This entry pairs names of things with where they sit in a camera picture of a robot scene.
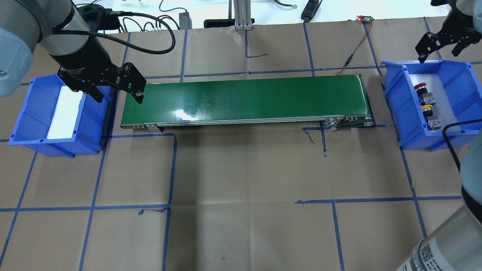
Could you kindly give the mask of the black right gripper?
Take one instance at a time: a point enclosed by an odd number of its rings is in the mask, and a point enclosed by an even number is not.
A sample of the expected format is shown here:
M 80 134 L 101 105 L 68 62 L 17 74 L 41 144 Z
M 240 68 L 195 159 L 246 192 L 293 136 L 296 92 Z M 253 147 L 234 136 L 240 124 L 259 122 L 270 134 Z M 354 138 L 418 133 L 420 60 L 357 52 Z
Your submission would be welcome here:
M 453 57 L 472 44 L 481 41 L 481 33 L 475 29 L 473 17 L 451 11 L 437 33 L 426 32 L 415 46 L 420 64 L 425 63 L 429 53 L 433 53 L 447 45 L 454 44 L 451 51 Z

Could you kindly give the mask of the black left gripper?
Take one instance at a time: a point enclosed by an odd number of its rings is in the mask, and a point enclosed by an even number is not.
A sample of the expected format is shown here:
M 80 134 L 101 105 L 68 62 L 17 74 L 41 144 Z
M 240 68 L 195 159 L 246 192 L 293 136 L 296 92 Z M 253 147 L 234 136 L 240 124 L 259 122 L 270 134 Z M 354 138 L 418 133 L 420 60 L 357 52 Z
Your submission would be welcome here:
M 104 93 L 99 89 L 99 86 L 108 86 L 125 91 L 134 98 L 136 103 L 143 103 L 146 79 L 139 69 L 130 62 L 123 64 L 121 67 L 113 64 L 109 67 L 89 70 L 86 67 L 74 70 L 60 67 L 57 76 L 72 91 L 82 91 L 97 103 L 102 103 L 104 100 Z

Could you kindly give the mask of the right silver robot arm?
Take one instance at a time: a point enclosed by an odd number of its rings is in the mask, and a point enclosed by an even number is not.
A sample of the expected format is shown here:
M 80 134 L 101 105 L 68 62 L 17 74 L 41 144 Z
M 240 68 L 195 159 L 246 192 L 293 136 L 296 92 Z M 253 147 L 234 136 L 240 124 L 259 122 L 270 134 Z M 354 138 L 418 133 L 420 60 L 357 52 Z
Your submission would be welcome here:
M 433 0 L 451 10 L 437 33 L 415 46 L 417 61 L 384 61 L 384 94 L 403 149 L 447 148 L 461 177 L 462 206 L 419 242 L 399 271 L 481 270 L 481 85 L 469 63 L 429 55 L 446 45 L 458 56 L 481 40 L 480 0 Z

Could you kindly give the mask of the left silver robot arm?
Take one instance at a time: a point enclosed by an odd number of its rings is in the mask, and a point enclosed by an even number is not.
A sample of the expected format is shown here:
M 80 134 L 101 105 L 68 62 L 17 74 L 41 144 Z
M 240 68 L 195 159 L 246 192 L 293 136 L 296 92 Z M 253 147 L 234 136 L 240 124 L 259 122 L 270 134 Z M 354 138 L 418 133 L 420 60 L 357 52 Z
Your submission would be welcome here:
M 74 92 L 100 103 L 99 87 L 125 91 L 139 104 L 146 80 L 132 63 L 117 67 L 98 41 L 104 8 L 79 9 L 70 0 L 1 1 L 1 97 L 17 91 L 37 44 L 60 65 L 57 76 Z

